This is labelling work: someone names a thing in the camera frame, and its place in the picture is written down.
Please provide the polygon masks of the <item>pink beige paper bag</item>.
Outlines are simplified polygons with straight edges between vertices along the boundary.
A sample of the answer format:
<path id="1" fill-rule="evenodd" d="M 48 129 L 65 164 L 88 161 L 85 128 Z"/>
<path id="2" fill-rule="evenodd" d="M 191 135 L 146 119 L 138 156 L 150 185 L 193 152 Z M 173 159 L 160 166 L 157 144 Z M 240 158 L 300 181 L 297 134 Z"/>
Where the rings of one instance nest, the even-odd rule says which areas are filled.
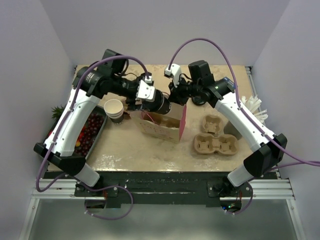
<path id="1" fill-rule="evenodd" d="M 186 125 L 187 105 L 171 104 L 168 114 L 133 111 L 130 118 L 138 129 L 147 135 L 173 143 L 179 143 Z"/>

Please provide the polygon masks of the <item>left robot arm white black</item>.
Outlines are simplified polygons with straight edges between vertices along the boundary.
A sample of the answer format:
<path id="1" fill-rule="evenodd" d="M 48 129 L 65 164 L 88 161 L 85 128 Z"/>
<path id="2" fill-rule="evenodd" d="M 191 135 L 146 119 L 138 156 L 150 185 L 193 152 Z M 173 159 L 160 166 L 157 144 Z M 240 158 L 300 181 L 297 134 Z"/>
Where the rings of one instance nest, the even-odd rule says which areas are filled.
<path id="1" fill-rule="evenodd" d="M 43 173 L 46 161 L 56 159 L 56 164 L 60 169 L 67 169 L 62 173 L 68 174 L 86 184 L 86 191 L 92 196 L 99 196 L 104 190 L 104 184 L 99 181 L 100 175 L 94 171 L 83 157 L 73 156 L 75 143 L 78 139 L 86 120 L 91 111 L 97 106 L 100 99 L 96 96 L 87 96 L 85 93 L 79 95 L 80 87 L 86 76 L 99 67 L 110 61 L 133 60 L 144 70 L 146 77 L 149 77 L 146 66 L 137 58 L 127 55 L 110 56 L 92 64 L 81 76 L 76 88 L 71 92 L 69 102 L 67 103 L 57 125 L 52 134 L 45 140 L 43 150 L 45 156 L 40 166 L 38 176 L 35 182 L 35 188 L 38 192 L 46 191 L 56 180 L 54 179 L 45 188 L 40 188 L 40 178 Z"/>

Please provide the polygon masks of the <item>dark paper coffee cup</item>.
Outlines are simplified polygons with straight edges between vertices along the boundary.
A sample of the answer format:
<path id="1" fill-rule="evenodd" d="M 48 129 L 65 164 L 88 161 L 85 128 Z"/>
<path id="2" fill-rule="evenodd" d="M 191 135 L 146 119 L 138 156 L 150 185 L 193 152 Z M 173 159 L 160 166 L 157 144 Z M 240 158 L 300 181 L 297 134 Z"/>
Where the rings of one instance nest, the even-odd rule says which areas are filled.
<path id="1" fill-rule="evenodd" d="M 166 115 L 171 110 L 170 101 L 159 90 L 155 91 L 154 101 L 144 101 L 142 105 L 144 110 L 161 115 Z"/>

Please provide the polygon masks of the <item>toy pineapple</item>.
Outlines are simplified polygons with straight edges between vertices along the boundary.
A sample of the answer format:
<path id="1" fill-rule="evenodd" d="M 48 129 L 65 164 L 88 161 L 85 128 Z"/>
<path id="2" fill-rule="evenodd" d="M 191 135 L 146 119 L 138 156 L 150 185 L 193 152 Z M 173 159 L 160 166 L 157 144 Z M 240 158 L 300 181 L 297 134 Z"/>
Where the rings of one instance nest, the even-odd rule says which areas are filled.
<path id="1" fill-rule="evenodd" d="M 60 117 L 62 116 L 64 110 L 65 110 L 65 106 L 63 106 L 63 105 L 53 107 L 53 108 L 51 109 L 51 112 L 52 112 L 51 118 L 52 118 L 53 120 L 59 120 Z"/>

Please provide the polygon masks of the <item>blue razor package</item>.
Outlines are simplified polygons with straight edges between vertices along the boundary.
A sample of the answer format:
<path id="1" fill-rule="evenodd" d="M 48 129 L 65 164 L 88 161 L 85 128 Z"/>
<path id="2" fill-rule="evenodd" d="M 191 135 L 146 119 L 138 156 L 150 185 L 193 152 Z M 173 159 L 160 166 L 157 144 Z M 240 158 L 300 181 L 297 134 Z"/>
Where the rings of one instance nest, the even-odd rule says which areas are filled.
<path id="1" fill-rule="evenodd" d="M 230 80 L 228 77 L 224 77 L 223 79 L 228 85 L 230 85 L 232 87 L 232 89 L 236 88 L 235 83 L 232 80 Z"/>

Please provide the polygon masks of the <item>dark red grapes bunch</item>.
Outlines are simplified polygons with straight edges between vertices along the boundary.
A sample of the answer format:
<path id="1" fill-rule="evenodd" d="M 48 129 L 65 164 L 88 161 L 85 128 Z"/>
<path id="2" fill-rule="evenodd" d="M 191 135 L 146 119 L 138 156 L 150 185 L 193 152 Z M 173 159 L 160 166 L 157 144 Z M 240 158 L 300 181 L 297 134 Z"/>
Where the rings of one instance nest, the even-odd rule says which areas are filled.
<path id="1" fill-rule="evenodd" d="M 98 113 L 91 113 L 85 122 L 75 143 L 74 152 L 86 157 L 94 144 L 96 137 L 104 123 L 105 117 Z"/>

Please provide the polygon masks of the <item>dark green fruit tray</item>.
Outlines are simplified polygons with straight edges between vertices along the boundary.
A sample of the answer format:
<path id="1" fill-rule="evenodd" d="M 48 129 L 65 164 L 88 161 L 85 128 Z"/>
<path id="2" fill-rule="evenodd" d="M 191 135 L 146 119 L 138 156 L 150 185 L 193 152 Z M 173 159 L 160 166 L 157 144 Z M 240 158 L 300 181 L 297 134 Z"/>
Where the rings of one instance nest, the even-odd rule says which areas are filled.
<path id="1" fill-rule="evenodd" d="M 65 106 L 55 106 L 51 109 L 52 111 L 52 119 L 54 120 L 54 124 L 50 128 L 49 132 L 45 136 L 43 142 L 36 143 L 33 147 L 33 151 L 38 155 L 44 157 L 45 153 L 41 153 L 41 149 L 38 149 L 38 146 L 45 145 L 45 140 L 53 135 L 54 129 L 58 124 L 60 117 L 65 109 Z M 96 106 L 92 112 L 89 114 L 87 120 L 85 121 L 82 129 L 77 136 L 76 141 L 74 142 L 74 148 L 72 152 L 72 156 L 80 156 L 85 159 L 89 157 L 89 153 L 93 151 L 94 145 L 97 143 L 100 134 L 103 131 L 103 128 L 107 122 L 107 115 L 103 111 L 102 107 Z"/>

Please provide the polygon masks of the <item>grey straw holder cup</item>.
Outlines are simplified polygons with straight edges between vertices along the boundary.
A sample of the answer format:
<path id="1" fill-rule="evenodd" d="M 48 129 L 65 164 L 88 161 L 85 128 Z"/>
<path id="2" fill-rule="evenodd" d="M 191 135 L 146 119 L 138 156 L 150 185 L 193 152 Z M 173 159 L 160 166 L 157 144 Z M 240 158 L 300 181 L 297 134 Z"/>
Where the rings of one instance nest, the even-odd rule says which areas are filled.
<path id="1" fill-rule="evenodd" d="M 224 126 L 223 132 L 226 135 L 234 136 L 237 140 L 240 140 L 243 137 L 230 121 L 228 121 Z"/>

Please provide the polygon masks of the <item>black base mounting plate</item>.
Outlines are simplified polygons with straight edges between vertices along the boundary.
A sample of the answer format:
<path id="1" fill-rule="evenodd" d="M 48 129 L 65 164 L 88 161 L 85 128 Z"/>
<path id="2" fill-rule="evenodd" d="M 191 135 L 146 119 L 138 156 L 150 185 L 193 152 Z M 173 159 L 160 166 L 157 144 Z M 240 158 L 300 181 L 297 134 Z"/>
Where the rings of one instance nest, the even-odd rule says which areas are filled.
<path id="1" fill-rule="evenodd" d="M 70 190 L 70 197 L 84 199 L 90 208 L 122 205 L 196 205 L 223 209 L 239 207 L 245 199 L 270 199 L 279 180 L 274 172 L 239 187 L 227 189 L 226 172 L 101 171 L 97 186 L 86 188 L 58 171 L 46 172 L 42 183 L 56 179 L 52 190 Z"/>

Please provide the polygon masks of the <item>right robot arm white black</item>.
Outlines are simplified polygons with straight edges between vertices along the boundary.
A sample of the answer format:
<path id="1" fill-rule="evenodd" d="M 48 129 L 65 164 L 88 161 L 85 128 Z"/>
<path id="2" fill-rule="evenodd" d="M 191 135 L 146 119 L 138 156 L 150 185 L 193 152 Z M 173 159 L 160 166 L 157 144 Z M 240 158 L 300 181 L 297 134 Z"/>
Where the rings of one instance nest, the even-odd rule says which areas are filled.
<path id="1" fill-rule="evenodd" d="M 248 143 L 252 154 L 222 181 L 223 192 L 235 196 L 241 185 L 259 178 L 277 165 L 284 155 L 287 138 L 265 127 L 236 96 L 235 88 L 225 79 L 215 80 L 209 64 L 199 60 L 188 65 L 190 81 L 185 81 L 181 67 L 168 65 L 164 76 L 171 78 L 170 97 L 186 101 L 199 97 L 224 115 Z"/>

